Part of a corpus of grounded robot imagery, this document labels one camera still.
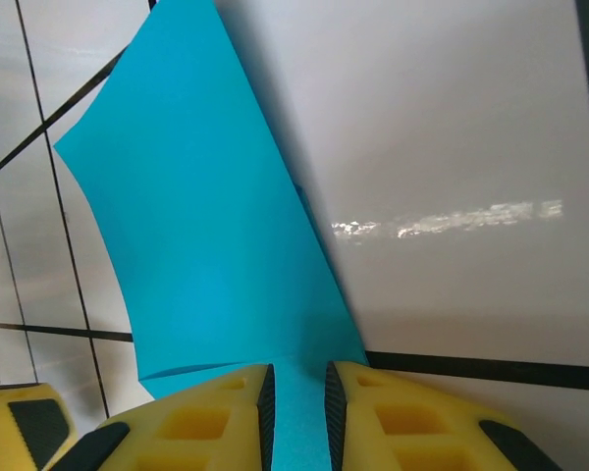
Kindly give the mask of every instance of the cyan paper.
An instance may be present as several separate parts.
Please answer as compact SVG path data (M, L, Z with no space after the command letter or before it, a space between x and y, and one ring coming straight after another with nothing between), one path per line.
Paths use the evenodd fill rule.
M209 0L158 3L57 144L120 282L140 380L175 393L275 364L275 470L329 470L325 365L365 362Z

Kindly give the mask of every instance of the black tread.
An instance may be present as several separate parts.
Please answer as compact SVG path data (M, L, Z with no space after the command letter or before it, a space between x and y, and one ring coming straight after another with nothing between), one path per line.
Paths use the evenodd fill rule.
M517 429L494 420L481 420L480 428L517 471L561 471L550 456Z
M257 412L262 471L270 471L275 438L275 368L272 364L266 369L264 383L257 399Z
M89 432L51 468L52 471L96 471L129 433L125 422Z
M345 427L347 424L347 395L336 365L330 361L325 372L325 421L332 459L332 471L343 469Z
M42 469L59 450L70 426L54 399L9 402L20 434L37 469Z

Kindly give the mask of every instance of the black stripe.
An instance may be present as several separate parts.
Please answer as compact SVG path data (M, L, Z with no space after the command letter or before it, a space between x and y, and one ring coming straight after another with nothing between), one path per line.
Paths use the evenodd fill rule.
M367 351L366 357L371 367L382 370L556 386L589 391L589 366L413 355L380 351Z
M37 83L37 77L35 75L35 67L32 64L32 55L30 54L30 46L28 44L28 37L27 37L27 29L24 25L24 17L22 15L22 8L20 6L20 0L16 1L16 8L18 10L18 19L20 20L20 28L22 29L22 37L24 40L24 46L27 51L27 58L28 58L28 68L30 70L30 78L32 79L32 88L35 93L35 101L37 102L37 111L39 112L39 118L41 123L44 123L44 116L43 116L43 108L41 106L41 97L39 94L39 86ZM79 278L79 271L77 270L77 262L75 260L75 253L72 247L72 240L70 238L70 230L68 229L68 220L66 219L66 211L63 204L63 198L61 197L61 188L59 187L59 177L57 176L57 169L55 166L55 159L52 154L52 146L50 145L50 138L48 137L48 130L43 132L44 140L46 141L46 150L48 151L48 159L50 162L50 170L52 173L52 180L55 185L55 191L57 193L57 201L59 202L59 211L61 213L61 221L63 223L64 233L66 236L66 242L68 244L68 252L70 253L70 261L72 262L72 271L75 277L75 283L77 285L77 292L79 294L79 302L80 308L82 310L82 316L85 321L85 327L89 330L89 319L87 318L87 309L85 306L85 299L82 294L82 289L80 287L80 278ZM98 380L98 386L100 388L100 398L102 399L102 405L105 409L105 415L109 418L109 406L107 404L107 395L105 394L105 387L102 383L102 375L100 373L100 366L98 364L98 357L96 356L96 348L94 346L94 341L92 338L89 338L89 347L91 349L91 359L94 364L94 370L96 371L96 378Z
M113 71L114 67L120 60L120 57L125 52L125 49L120 51L116 57L114 57L111 61L109 61L100 71L96 73L96 75L90 78L85 85L77 90L77 92L72 95L68 100L61 105L57 110L48 117L47 120L44 120L41 126L37 127L33 132L31 132L22 142L20 142L15 149L7 154L0 161L0 171L13 159L15 159L18 155L22 153L29 145L31 145L38 137L48 131L48 129L54 125L57 121L61 119L66 113L68 113L74 106L79 103L86 95L93 90L100 82L104 81L109 77L111 71Z
M57 334L59 336L83 337L86 339L134 341L134 336L126 332L92 331L86 329L70 329L66 327L7 324L2 322L0 322L0 329L7 329L9 331L39 332L41 334Z

